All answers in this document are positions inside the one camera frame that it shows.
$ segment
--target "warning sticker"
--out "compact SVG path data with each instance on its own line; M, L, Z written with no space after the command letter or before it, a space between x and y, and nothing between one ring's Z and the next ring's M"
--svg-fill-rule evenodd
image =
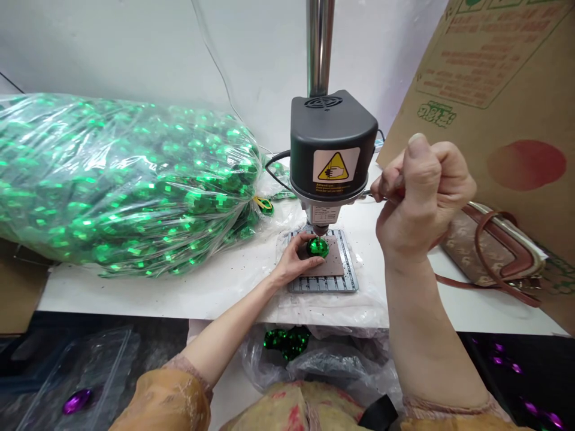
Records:
M313 181L332 184L353 181L360 151L359 147L316 150L313 153Z

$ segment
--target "clear plastic container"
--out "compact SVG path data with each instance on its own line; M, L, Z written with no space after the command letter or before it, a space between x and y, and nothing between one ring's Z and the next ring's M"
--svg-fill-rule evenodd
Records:
M17 431L92 431L108 429L140 344L130 328L120 328L73 341L34 398ZM93 391L79 412L63 415L62 406L75 392Z

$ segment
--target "white table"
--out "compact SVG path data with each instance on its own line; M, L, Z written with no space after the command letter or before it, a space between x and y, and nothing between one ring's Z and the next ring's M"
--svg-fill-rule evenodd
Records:
M370 183L380 172L373 161ZM384 262L374 233L381 206L371 198L357 201L342 208L338 223L333 225L345 231L352 254L357 258L359 292L289 295L283 290L270 302L260 321L389 327ZM276 217L289 219L285 232L305 222L297 201L279 203ZM277 227L269 227L257 239L213 256L196 272L182 277L108 280L86 269L62 264L51 274L38 309L212 320L273 268L279 231ZM436 273L465 281L439 248L433 249L429 258ZM447 314L458 331L566 335L543 311L501 292L463 290L442 284L439 289Z

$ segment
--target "hand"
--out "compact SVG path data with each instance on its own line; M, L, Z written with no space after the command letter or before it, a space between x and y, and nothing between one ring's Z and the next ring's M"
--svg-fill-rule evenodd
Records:
M290 281L293 281L306 269L315 268L316 266L325 263L325 259L319 256L310 257L305 260L301 260L298 257L298 249L307 241L315 237L316 236L312 233L299 233L287 245L282 258L270 274L270 277L278 287L284 286Z
M338 166L336 166L335 168L329 168L326 169L325 174L329 178L339 177L340 175L343 175L343 168L340 168Z
M405 198L397 190L405 184ZM416 133L371 185L377 202L388 198L376 224L386 259L421 261L474 195L477 186L451 142L429 145Z

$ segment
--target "red circle print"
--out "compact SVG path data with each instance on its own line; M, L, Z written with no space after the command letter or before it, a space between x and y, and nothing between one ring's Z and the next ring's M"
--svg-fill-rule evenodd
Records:
M567 160L561 150L552 145L523 139L491 153L487 168L500 186L528 192L560 179L567 168Z

